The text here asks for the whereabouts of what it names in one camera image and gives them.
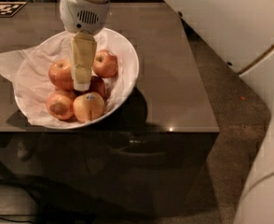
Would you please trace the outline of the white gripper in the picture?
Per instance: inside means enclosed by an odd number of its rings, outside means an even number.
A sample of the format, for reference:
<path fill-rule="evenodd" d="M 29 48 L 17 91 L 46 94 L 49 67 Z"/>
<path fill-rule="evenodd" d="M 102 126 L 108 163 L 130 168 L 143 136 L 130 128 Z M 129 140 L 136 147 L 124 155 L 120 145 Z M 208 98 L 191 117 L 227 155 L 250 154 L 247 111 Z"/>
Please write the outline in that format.
<path fill-rule="evenodd" d="M 91 34 L 102 30 L 109 8 L 110 0 L 60 0 L 64 28 L 76 33 L 71 39 L 72 79 L 76 91 L 89 89 L 97 48 Z"/>

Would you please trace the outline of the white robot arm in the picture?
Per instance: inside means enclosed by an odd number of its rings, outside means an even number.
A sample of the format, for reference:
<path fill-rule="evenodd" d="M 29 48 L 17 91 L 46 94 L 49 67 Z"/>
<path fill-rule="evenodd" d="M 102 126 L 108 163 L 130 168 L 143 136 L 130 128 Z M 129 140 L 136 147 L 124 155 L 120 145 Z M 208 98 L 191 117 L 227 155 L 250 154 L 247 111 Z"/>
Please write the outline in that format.
<path fill-rule="evenodd" d="M 271 120 L 233 224 L 274 224 L 274 0 L 164 0 L 265 102 Z"/>

